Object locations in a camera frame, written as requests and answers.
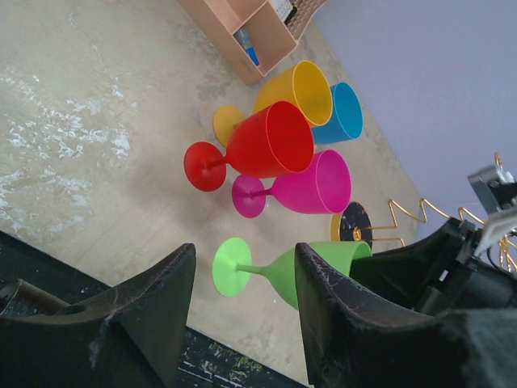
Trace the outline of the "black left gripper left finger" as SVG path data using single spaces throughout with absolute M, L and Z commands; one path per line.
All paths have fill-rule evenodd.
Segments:
M 1 290 L 3 387 L 172 387 L 196 251 L 69 304 L 23 280 Z

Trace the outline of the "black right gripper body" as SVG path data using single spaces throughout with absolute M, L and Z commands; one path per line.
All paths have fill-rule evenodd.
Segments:
M 421 241 L 427 265 L 419 298 L 421 313 L 516 307 L 516 276 L 483 262 L 474 252 L 480 241 L 480 229 L 455 218 Z

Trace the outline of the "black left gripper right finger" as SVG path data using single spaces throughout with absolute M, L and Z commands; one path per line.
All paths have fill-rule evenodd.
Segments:
M 516 310 L 407 310 L 295 246 L 309 383 L 315 387 L 514 387 Z

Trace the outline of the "pink wine glass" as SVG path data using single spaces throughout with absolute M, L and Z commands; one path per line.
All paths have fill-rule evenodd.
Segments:
M 233 182 L 234 208 L 247 218 L 255 218 L 273 196 L 286 209 L 303 214 L 335 214 L 351 203 L 353 192 L 349 166 L 335 150 L 314 155 L 309 168 L 301 173 L 281 175 L 269 188 L 255 177 L 239 175 Z

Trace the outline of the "blue wine glass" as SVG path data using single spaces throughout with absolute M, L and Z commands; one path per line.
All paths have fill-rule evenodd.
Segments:
M 358 139 L 363 132 L 364 117 L 359 98 L 346 82 L 338 82 L 330 88 L 333 112 L 330 120 L 312 129 L 317 145 L 329 145 Z

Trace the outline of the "yellow wine glass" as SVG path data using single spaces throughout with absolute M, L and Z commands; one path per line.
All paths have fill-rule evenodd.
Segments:
M 254 101 L 252 112 L 259 112 L 278 101 L 293 103 L 313 128 L 326 124 L 334 110 L 328 80 L 311 61 L 301 61 L 267 81 Z M 244 119 L 241 110 L 233 105 L 219 107 L 212 120 L 216 139 L 227 146 L 235 128 Z

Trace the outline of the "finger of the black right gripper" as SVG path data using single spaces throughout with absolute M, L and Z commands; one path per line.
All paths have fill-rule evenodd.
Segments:
M 451 218 L 436 232 L 409 246 L 352 261 L 350 278 L 377 295 L 414 308 L 427 288 L 457 257 L 464 244 L 464 223 Z

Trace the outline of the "red wine glass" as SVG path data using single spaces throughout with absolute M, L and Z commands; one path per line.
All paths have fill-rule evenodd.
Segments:
M 227 167 L 268 179 L 309 168 L 314 140 L 309 122 L 293 103 L 278 101 L 240 123 L 221 152 L 206 141 L 193 143 L 183 159 L 189 182 L 200 191 L 216 191 Z

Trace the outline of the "green wine glass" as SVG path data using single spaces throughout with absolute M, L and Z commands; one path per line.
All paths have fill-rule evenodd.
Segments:
M 364 241 L 312 242 L 309 246 L 332 268 L 346 276 L 350 274 L 354 260 L 372 255 L 370 246 Z M 293 249 L 260 267 L 252 264 L 251 250 L 245 240 L 225 240 L 212 262 L 212 282 L 217 292 L 224 297 L 236 297 L 246 287 L 252 274 L 265 277 L 286 303 L 294 309 L 298 308 Z

